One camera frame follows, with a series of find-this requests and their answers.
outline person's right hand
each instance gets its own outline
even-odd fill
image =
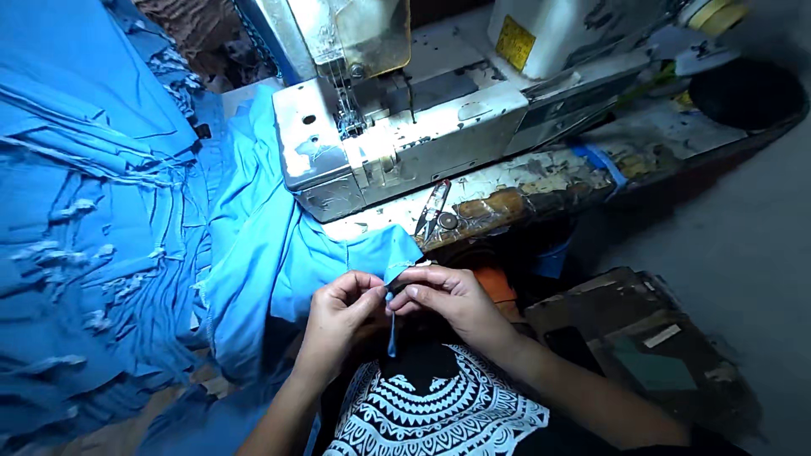
[[[509,351],[520,338],[467,269],[408,268],[397,282],[410,285],[388,304],[388,315],[391,312],[405,315],[422,308],[434,310],[466,344],[493,360]]]

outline scissors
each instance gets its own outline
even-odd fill
[[[419,220],[417,220],[417,230],[414,231],[414,237],[425,231],[423,234],[423,246],[428,242],[436,228],[450,190],[451,181],[449,179],[439,181],[431,192],[431,196],[423,208],[423,213],[420,214]]]

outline floor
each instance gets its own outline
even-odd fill
[[[791,53],[811,44],[811,34],[802,38]],[[807,57],[789,55],[787,65],[811,89]],[[627,265],[661,275],[693,321],[722,341],[763,405],[761,438],[742,443],[755,456],[811,453],[809,181],[811,118],[715,175],[586,214],[575,238],[573,258],[586,271]]]

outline blue tape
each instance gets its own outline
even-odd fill
[[[613,198],[617,192],[628,185],[628,178],[622,174],[622,171],[616,167],[608,154],[603,150],[595,147],[593,144],[584,143],[580,138],[569,138],[566,140],[566,145],[572,149],[575,155],[585,157],[598,170],[608,170],[611,174],[611,178],[614,179],[616,187],[614,191],[611,192],[611,195],[606,198],[606,201]]]

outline person's left hand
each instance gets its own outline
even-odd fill
[[[349,271],[319,288],[310,302],[310,317],[294,370],[328,384],[350,349],[352,335],[386,296],[383,280]]]

